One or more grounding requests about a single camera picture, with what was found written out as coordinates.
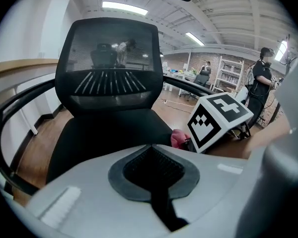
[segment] ceiling light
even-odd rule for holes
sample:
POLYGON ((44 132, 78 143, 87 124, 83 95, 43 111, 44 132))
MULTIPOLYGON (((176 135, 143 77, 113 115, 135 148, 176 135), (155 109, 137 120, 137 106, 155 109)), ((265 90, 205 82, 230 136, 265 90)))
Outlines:
POLYGON ((286 41, 282 41, 282 43, 280 44, 279 50, 275 56, 275 60, 280 61, 284 55, 284 53, 287 50, 287 42, 286 41))
POLYGON ((198 43, 200 46, 204 46, 203 42, 201 42, 197 37, 195 37, 193 34, 191 33, 186 33, 187 36, 189 36, 193 41, 195 41, 196 43, 198 43))
POLYGON ((145 9, 141 9, 132 5, 128 5, 128 4, 123 4, 123 3, 119 3, 119 2, 103 2, 103 8, 113 8, 113 9, 120 9, 120 10, 128 10, 128 11, 132 11, 135 13, 139 13, 143 16, 145 16, 147 14, 147 10, 145 9))

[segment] pink object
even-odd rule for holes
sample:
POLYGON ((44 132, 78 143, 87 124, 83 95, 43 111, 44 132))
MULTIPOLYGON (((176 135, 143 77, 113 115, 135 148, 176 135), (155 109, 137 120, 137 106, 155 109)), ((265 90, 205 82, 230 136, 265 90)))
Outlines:
POLYGON ((184 150, 183 143, 185 143, 188 138, 190 138, 190 136, 185 134, 182 130, 174 129, 171 134, 171 146, 184 150))

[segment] black strap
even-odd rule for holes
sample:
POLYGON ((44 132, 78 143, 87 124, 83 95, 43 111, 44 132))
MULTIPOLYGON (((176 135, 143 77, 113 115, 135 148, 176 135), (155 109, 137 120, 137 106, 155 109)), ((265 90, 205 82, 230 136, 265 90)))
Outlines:
POLYGON ((158 186, 151 191, 151 207, 171 232, 188 224, 186 220, 176 216, 166 186, 158 186))

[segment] white shelving unit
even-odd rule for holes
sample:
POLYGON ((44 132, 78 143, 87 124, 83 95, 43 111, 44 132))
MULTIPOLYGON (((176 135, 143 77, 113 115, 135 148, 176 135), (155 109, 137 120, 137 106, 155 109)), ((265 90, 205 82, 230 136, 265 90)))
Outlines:
POLYGON ((235 62, 230 60, 220 59, 217 77, 212 90, 220 93, 227 92, 227 88, 234 90, 238 89, 243 76, 244 61, 235 62))

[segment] brick wall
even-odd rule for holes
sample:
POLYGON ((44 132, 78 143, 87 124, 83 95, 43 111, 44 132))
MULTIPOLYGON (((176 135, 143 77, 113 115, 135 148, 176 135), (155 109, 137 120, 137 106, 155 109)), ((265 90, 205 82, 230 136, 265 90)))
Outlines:
MULTIPOLYGON (((247 59, 243 59, 243 58, 239 58, 239 57, 235 57, 235 56, 230 56, 230 55, 221 55, 221 54, 215 54, 215 53, 192 53, 191 54, 191 58, 190 58, 190 63, 188 68, 194 68, 196 70, 199 70, 206 61, 210 61, 211 62, 211 68, 212 68, 212 72, 210 75, 210 79, 209 81, 214 84, 215 82, 215 78, 217 76, 217 72, 218 72, 218 68, 219 68, 219 64, 220 64, 220 59, 221 56, 223 59, 226 60, 232 60, 232 61, 244 61, 244 72, 243 72, 243 78, 242 81, 238 87, 238 90, 240 90, 243 87, 243 81, 246 80, 246 73, 247 73, 247 69, 250 65, 252 65, 254 63, 254 61, 251 60, 247 60, 247 59)), ((163 61, 167 61, 168 62, 168 66, 174 69, 182 69, 183 68, 183 64, 186 63, 188 61, 188 57, 189 54, 188 53, 180 53, 180 54, 172 54, 172 55, 165 55, 164 57, 162 57, 162 62, 163 61)), ((280 74, 277 71, 274 71, 271 69, 271 73, 273 76, 275 76, 277 79, 280 77, 283 77, 282 74, 280 74)), ((267 102, 265 107, 271 105, 273 99, 274 99, 274 90, 270 91, 267 102)), ((262 117, 265 119, 264 122, 261 123, 261 125, 263 127, 266 127, 270 118, 272 117, 276 105, 277 105, 277 100, 275 99, 273 104, 264 109, 263 113, 262 113, 262 117)), ((280 108, 277 117, 283 116, 284 112, 283 110, 280 108)))

